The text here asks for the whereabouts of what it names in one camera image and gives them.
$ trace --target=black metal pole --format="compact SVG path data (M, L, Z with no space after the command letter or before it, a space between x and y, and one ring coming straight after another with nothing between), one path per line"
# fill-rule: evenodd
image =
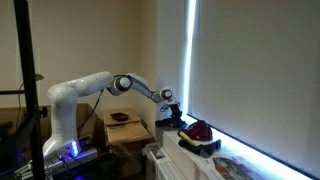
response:
M35 81L28 2L26 0L14 0L14 6L17 21L27 114L32 115L35 118L35 126L30 134L33 176L36 180L43 180L45 179L45 173L40 136L40 111Z

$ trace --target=metal frame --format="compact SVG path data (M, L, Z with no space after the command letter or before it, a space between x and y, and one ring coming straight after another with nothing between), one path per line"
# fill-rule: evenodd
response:
M33 176L36 180L45 179L43 152L40 136L40 110L38 105L37 87L35 80L35 68L32 49L28 2L26 0L14 0L17 32L20 48L24 91L10 90L0 91L0 95L25 94L27 115L16 134L1 142L0 149L12 150L12 158L22 153L26 137L30 138Z

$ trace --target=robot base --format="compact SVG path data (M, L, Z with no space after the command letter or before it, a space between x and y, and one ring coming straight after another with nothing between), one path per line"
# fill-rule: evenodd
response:
M72 158L67 158L66 163L68 164L68 168L72 169L77 166L80 166L81 163L86 163L89 161L92 161L98 157L98 152L96 149L90 149L84 152L81 152L76 160ZM45 167L45 173L47 176L47 179L50 179L52 176L60 174L64 171L66 171L63 163L61 161L58 161L54 164L50 164L49 166ZM30 171L30 166L26 165L17 171L15 171L15 177L16 179L22 179L22 180L27 180L27 179L33 179L32 172Z

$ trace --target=light strip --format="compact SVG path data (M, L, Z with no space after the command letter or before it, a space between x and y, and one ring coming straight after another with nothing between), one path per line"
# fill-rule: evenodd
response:
M184 121L194 123L197 120L190 116L182 116ZM212 136L215 139L221 139L222 149L227 148L232 151L232 154L240 155L246 159L249 163L255 166L258 170L270 176L268 179L299 179L299 180L310 180L309 177L289 168L288 166L275 161L274 159L250 148L249 146L242 144L241 142L212 129Z
M192 55L192 39L194 29L194 19L196 11L197 0L188 1L188 12L187 12L187 43L185 51L185 67L184 67L184 82L183 82L183 113L188 112L189 103L189 81L190 81L190 65Z

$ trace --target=bowl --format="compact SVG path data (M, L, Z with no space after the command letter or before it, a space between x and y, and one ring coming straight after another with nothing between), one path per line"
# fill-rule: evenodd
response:
M129 119L129 115L124 114L122 112L110 114L111 118L116 121L126 121Z

